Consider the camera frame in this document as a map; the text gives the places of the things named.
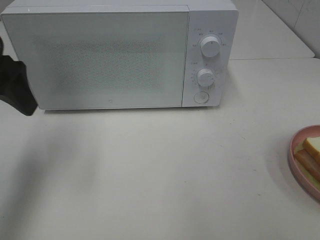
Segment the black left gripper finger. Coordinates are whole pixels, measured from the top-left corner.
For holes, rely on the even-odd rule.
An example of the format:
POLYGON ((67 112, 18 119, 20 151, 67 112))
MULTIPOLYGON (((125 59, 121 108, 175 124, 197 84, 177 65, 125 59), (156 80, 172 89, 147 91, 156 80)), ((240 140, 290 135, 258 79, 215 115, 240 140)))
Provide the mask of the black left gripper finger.
POLYGON ((11 105, 25 116, 32 116, 38 104, 31 92, 27 68, 22 61, 4 55, 0 42, 0 100, 11 105))

